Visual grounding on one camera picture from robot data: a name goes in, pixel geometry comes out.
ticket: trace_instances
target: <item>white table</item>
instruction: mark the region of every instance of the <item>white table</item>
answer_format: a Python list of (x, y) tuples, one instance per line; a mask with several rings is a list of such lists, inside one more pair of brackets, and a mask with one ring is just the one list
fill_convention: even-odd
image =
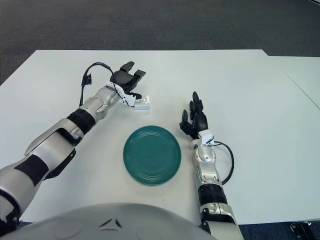
[(320, 110), (320, 57), (270, 56)]
[[(85, 69), (105, 62), (115, 71), (134, 61), (146, 71), (137, 93), (151, 95), (150, 111), (118, 104), (77, 146), (77, 154), (55, 179), (42, 183), (21, 217), (39, 221), (82, 206), (133, 202), (159, 206), (198, 224), (191, 138), (179, 129), (193, 91), (217, 141), (235, 156), (224, 186), (239, 224), (317, 219), (320, 216), (320, 111), (262, 50), (93, 51), (38, 50), (0, 87), (0, 168), (23, 157), (39, 134), (78, 107)], [(92, 71), (85, 98), (108, 81)], [(136, 129), (157, 125), (178, 140), (177, 174), (160, 186), (145, 186), (127, 173), (122, 152)], [(222, 177), (227, 152), (217, 150)]]

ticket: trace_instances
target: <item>dark carpet floor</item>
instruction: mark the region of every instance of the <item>dark carpet floor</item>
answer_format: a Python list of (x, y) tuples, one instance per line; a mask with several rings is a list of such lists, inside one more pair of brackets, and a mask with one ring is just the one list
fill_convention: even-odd
[[(263, 49), (320, 57), (308, 0), (0, 0), (0, 84), (35, 50)], [(247, 240), (289, 240), (289, 223), (241, 225)], [(320, 238), (320, 223), (311, 228)]]

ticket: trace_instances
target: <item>wire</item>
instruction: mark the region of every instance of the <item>wire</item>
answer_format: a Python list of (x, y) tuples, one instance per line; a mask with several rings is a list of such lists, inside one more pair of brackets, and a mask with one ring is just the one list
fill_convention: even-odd
[(223, 145), (225, 146), (225, 148), (229, 151), (230, 153), (230, 157), (231, 157), (231, 168), (230, 168), (230, 171), (229, 171), (229, 174), (228, 176), (226, 176), (226, 178), (222, 181), (222, 185), (226, 184), (229, 179), (231, 178), (232, 176), (232, 173), (234, 172), (234, 168), (235, 168), (235, 158), (234, 158), (234, 154), (232, 153), (230, 147), (227, 145), (227, 144), (224, 144), (223, 142), (220, 142), (220, 141), (214, 141), (215, 143), (218, 143), (218, 144), (215, 144), (215, 145), (212, 145), (212, 147), (214, 146), (219, 146), (219, 145)]
[[(103, 63), (103, 62), (95, 62), (93, 64), (91, 64), (84, 72), (83, 74), (83, 77), (82, 77), (82, 83), (81, 83), (81, 97), (80, 97), (80, 103), (79, 103), (79, 107), (81, 105), (83, 105), (83, 102), (84, 102), (84, 89), (85, 89), (85, 86), (88, 85), (88, 84), (91, 84), (91, 77), (90, 79), (88, 80), (88, 72), (90, 70), (90, 68), (94, 67), (94, 66), (102, 66), (104, 67), (105, 69), (108, 69), (110, 72), (111, 72), (111, 78), (112, 78), (112, 81), (113, 81), (113, 87), (114, 87), (114, 90), (116, 92), (116, 94), (123, 100), (124, 98), (120, 96), (118, 90), (116, 89), (116, 77), (115, 77), (115, 74), (114, 72), (112, 71), (111, 67), (109, 67), (107, 64)], [(129, 107), (133, 107), (133, 106), (130, 106), (127, 102), (127, 100), (125, 99), (125, 103), (129, 106)]]

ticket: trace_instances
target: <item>robotic hand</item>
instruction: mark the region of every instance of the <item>robotic hand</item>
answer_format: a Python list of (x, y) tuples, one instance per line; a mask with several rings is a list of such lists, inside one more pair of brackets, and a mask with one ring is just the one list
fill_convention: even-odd
[(112, 72), (111, 81), (82, 104), (84, 86), (91, 84), (88, 71), (97, 65), (112, 72), (104, 63), (92, 64), (82, 79), (80, 107), (37, 137), (26, 149), (22, 160), (0, 170), (0, 236), (16, 229), (19, 217), (42, 181), (54, 178), (63, 171), (76, 154), (75, 146), (107, 115), (112, 106), (119, 101), (136, 110), (149, 109), (149, 96), (130, 93), (146, 74), (138, 70), (130, 75), (129, 70), (134, 65), (132, 61), (124, 64), (119, 71)]
[[(194, 149), (192, 161), (195, 166), (195, 183), (200, 202), (201, 228), (219, 240), (243, 239), (231, 206), (227, 203), (223, 184), (233, 172), (233, 154), (222, 142), (214, 142), (214, 136), (208, 128), (207, 117), (203, 113), (203, 104), (194, 91), (190, 101), (190, 119), (183, 110), (180, 123), (181, 130), (193, 138), (191, 148)], [(221, 180), (216, 169), (216, 153), (214, 146), (224, 145), (230, 152), (232, 167), (229, 176)]]

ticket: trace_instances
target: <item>green plate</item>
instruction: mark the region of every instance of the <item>green plate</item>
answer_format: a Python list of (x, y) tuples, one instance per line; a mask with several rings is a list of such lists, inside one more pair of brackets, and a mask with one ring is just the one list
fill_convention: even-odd
[(127, 139), (123, 161), (129, 174), (139, 183), (160, 185), (177, 173), (181, 150), (176, 138), (166, 129), (144, 126)]

